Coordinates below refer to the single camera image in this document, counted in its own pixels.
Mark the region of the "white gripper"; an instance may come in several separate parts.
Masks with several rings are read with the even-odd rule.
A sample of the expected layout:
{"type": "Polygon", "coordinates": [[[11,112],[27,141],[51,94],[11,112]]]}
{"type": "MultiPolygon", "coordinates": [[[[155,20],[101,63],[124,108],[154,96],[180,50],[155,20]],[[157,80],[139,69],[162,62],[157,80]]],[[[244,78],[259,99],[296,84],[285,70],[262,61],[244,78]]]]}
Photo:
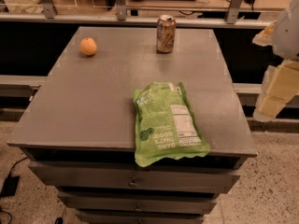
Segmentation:
{"type": "Polygon", "coordinates": [[[269,65],[263,76],[253,118],[267,122],[299,92],[299,0],[291,0],[277,22],[254,36],[252,43],[261,47],[273,44],[273,52],[286,59],[277,67],[269,65]]]}

